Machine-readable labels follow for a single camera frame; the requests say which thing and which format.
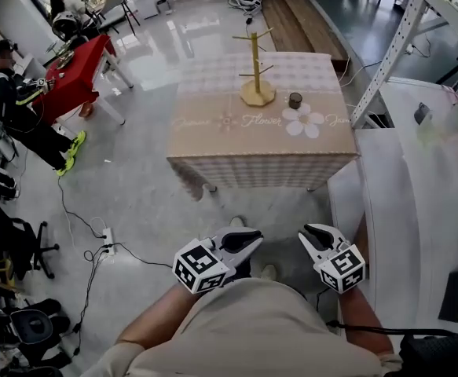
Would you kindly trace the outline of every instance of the beige shirt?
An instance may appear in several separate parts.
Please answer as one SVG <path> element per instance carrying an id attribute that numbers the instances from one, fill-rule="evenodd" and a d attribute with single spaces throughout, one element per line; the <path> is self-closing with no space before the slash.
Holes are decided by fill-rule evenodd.
<path id="1" fill-rule="evenodd" d="M 376 376 L 400 368 L 398 356 L 378 358 L 329 332 L 293 289 L 251 278 L 203 296 L 169 342 L 115 345 L 83 377 Z"/>

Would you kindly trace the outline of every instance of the checkered tablecloth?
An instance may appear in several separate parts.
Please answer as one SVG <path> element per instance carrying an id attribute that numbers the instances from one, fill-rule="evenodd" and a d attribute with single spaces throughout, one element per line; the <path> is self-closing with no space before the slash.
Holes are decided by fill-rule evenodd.
<path id="1" fill-rule="evenodd" d="M 250 54 L 192 60 L 178 87 L 168 161 L 195 200 L 203 185 L 307 187 L 323 185 L 357 156 L 330 56 L 263 53 L 262 78 L 276 88 L 274 102 L 248 107 L 239 90 L 252 72 Z M 291 92 L 302 107 L 288 107 Z"/>

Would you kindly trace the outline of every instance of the man sitting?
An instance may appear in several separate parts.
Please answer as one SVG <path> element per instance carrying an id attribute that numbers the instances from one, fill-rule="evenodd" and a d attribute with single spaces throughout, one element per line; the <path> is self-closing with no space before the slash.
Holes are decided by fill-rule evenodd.
<path id="1" fill-rule="evenodd" d="M 85 141 L 86 133 L 81 131 L 75 140 L 60 135 L 49 124 L 43 122 L 27 105 L 38 91 L 31 92 L 17 89 L 14 82 L 12 57 L 13 48 L 9 40 L 0 41 L 0 122 L 5 132 L 35 152 L 40 158 L 63 176 L 75 163 L 75 154 Z M 68 159 L 61 153 L 67 152 Z"/>

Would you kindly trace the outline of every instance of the wooden stand base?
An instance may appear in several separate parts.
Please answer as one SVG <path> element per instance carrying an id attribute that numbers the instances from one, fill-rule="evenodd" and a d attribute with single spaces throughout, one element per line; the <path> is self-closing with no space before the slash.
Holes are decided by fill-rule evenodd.
<path id="1" fill-rule="evenodd" d="M 246 82 L 240 91 L 243 101 L 249 106 L 265 106 L 276 97 L 276 89 L 267 81 L 260 81 L 260 93 L 255 90 L 255 81 Z"/>

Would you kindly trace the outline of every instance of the wooden mug tree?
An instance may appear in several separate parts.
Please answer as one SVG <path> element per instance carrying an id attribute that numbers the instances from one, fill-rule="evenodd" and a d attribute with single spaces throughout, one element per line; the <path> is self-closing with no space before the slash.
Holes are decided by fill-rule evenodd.
<path id="1" fill-rule="evenodd" d="M 262 107 L 272 102 L 276 97 L 276 89 L 270 85 L 270 82 L 260 79 L 260 75 L 273 66 L 271 65 L 265 70 L 260 71 L 260 62 L 258 61 L 258 39 L 263 35 L 267 35 L 272 30 L 273 29 L 270 28 L 261 35 L 257 35 L 256 32 L 252 32 L 249 38 L 244 36 L 233 36 L 234 39 L 243 39 L 251 42 L 251 50 L 253 53 L 253 74 L 239 74 L 240 77 L 255 77 L 255 79 L 243 84 L 240 91 L 241 98 L 243 98 L 243 101 L 245 101 L 249 106 Z"/>

